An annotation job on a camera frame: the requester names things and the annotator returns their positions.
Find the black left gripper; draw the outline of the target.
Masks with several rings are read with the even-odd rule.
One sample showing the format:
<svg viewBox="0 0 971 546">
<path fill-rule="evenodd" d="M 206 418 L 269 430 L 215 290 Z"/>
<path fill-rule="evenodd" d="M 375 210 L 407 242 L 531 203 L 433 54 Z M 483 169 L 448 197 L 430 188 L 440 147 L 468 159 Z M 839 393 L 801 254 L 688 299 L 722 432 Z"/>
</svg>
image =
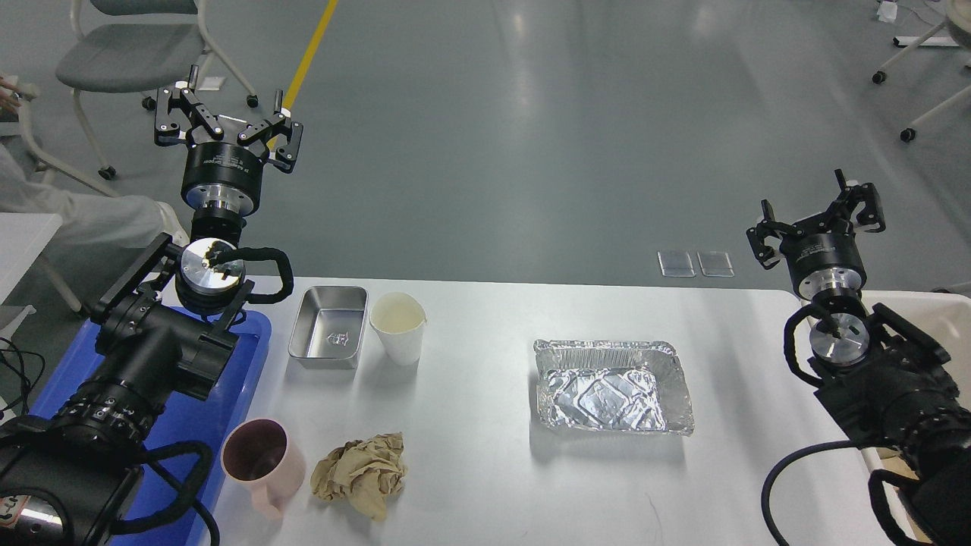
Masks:
<svg viewBox="0 0 971 546">
<path fill-rule="evenodd" d="M 294 172 L 304 124 L 294 121 L 277 89 L 273 114 L 256 124 L 221 124 L 196 95 L 199 66 L 184 80 L 156 91 L 153 139 L 157 146 L 187 145 L 181 199 L 191 208 L 218 204 L 253 214 L 260 204 L 265 165 Z"/>
</svg>

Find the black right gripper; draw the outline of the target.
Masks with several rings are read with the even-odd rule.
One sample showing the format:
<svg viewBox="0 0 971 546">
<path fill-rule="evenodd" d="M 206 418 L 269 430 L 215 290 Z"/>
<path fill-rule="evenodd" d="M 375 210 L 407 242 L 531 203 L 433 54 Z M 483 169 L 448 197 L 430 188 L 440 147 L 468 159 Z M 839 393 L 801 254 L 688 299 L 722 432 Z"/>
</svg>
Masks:
<svg viewBox="0 0 971 546">
<path fill-rule="evenodd" d="M 794 293 L 801 300 L 812 300 L 831 289 L 859 293 L 867 276 L 854 232 L 857 228 L 868 233 L 887 229 L 874 184 L 851 184 L 839 168 L 834 175 L 838 196 L 825 211 L 806 220 L 814 234 L 804 236 L 797 225 L 777 221 L 767 199 L 762 200 L 762 220 L 746 231 L 750 249 L 763 269 L 773 269 L 781 261 L 780 250 Z M 769 246 L 768 238 L 778 239 L 779 249 Z"/>
</svg>

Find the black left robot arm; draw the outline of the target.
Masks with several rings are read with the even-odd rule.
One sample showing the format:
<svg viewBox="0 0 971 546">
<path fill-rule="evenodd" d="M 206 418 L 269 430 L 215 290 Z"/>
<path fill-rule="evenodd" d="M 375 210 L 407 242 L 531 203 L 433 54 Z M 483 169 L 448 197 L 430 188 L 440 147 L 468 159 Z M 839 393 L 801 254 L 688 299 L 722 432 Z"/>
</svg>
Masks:
<svg viewBox="0 0 971 546">
<path fill-rule="evenodd" d="M 228 366 L 247 304 L 294 291 L 287 253 L 240 246 L 260 204 L 266 165 L 288 174 L 304 125 L 284 93 L 257 122 L 213 114 L 196 95 L 199 68 L 157 91 L 155 142 L 183 144 L 181 198 L 194 210 L 190 242 L 161 234 L 90 313 L 102 363 L 52 418 L 2 426 L 2 543 L 105 545 L 194 510 L 221 535 L 198 495 L 212 468 L 199 440 L 145 444 L 173 393 L 207 400 Z"/>
</svg>

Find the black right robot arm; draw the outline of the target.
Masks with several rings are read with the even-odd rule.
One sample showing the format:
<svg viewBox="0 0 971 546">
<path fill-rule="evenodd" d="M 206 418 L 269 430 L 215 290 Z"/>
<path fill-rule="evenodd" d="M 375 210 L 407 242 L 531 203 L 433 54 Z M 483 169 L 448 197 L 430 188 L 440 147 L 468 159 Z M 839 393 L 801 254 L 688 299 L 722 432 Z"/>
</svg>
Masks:
<svg viewBox="0 0 971 546">
<path fill-rule="evenodd" d="M 913 545 L 895 521 L 885 486 L 896 488 L 905 511 L 929 545 L 967 545 L 970 539 L 970 417 L 960 388 L 944 370 L 950 354 L 936 339 L 884 304 L 866 306 L 866 273 L 856 228 L 885 230 L 874 184 L 849 184 L 835 171 L 839 194 L 822 213 L 778 221 L 768 200 L 762 220 L 746 232 L 757 262 L 787 263 L 792 290 L 803 305 L 787 319 L 783 353 L 788 369 L 815 388 L 815 397 L 846 439 L 795 450 L 762 485 L 762 515 L 780 545 L 786 539 L 771 512 L 777 477 L 814 453 L 853 448 L 898 450 L 915 473 L 870 473 L 872 511 L 895 545 Z"/>
</svg>

